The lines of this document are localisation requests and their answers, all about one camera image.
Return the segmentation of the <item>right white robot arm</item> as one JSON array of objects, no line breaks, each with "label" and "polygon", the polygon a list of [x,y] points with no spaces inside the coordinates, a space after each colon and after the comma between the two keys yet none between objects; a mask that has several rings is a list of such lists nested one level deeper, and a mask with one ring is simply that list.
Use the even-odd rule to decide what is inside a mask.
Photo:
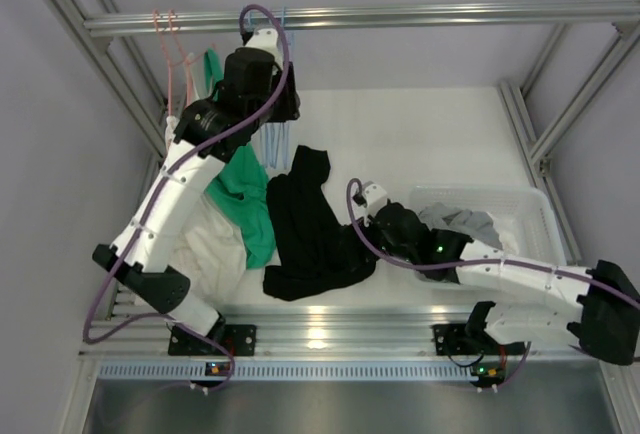
[{"label": "right white robot arm", "polygon": [[639,292],[617,264],[556,266],[517,257],[466,233],[430,228],[402,204],[365,207],[371,246],[428,282],[505,293],[516,305],[478,302],[465,326],[478,351],[496,344],[569,345],[629,366],[639,339]]}]

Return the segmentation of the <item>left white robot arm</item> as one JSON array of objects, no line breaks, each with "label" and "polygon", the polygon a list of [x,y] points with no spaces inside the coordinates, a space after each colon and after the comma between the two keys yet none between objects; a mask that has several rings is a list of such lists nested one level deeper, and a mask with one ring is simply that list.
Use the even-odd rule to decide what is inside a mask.
[{"label": "left white robot arm", "polygon": [[226,59],[224,77],[211,96],[182,112],[156,180],[126,228],[93,260],[141,297],[152,316],[171,320],[207,354],[226,340],[224,317],[171,267],[176,238],[206,187],[268,122],[297,118],[291,61],[246,45]]}]

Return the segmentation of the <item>white tank top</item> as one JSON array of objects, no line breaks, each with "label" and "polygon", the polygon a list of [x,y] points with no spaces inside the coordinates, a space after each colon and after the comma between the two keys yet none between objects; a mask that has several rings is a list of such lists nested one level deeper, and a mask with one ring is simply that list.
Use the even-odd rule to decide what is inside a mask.
[{"label": "white tank top", "polygon": [[519,255],[521,243],[516,236],[515,224],[509,218],[493,217],[494,229],[498,234],[502,250],[508,254]]}]

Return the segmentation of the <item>black garment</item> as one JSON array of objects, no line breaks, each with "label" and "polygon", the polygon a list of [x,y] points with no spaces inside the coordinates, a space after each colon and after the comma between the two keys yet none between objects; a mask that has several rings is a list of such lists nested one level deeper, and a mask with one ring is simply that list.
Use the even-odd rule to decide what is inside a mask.
[{"label": "black garment", "polygon": [[351,225],[338,221],[323,193],[328,153],[300,145],[291,168],[267,184],[266,204],[280,263],[264,270],[263,292],[295,301],[347,288],[372,276],[377,258]]}]

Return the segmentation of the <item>blue wire hanger with green garment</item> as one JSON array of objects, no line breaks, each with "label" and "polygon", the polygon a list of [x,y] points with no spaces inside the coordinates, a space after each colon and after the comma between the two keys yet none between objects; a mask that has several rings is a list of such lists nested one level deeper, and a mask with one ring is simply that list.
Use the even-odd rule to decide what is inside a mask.
[{"label": "blue wire hanger with green garment", "polygon": [[282,7],[279,13],[279,23],[284,33],[284,41],[287,45],[287,50],[289,53],[289,61],[295,61],[295,32],[289,27],[289,17],[288,17],[288,9],[286,7]]}]

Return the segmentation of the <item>light blue wire hanger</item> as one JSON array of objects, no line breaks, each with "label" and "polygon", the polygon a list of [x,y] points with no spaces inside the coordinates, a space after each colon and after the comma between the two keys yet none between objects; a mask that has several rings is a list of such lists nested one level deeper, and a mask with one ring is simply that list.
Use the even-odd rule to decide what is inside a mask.
[{"label": "light blue wire hanger", "polygon": [[260,129],[259,141],[262,165],[269,168],[271,165],[271,132],[267,124],[264,124]]}]

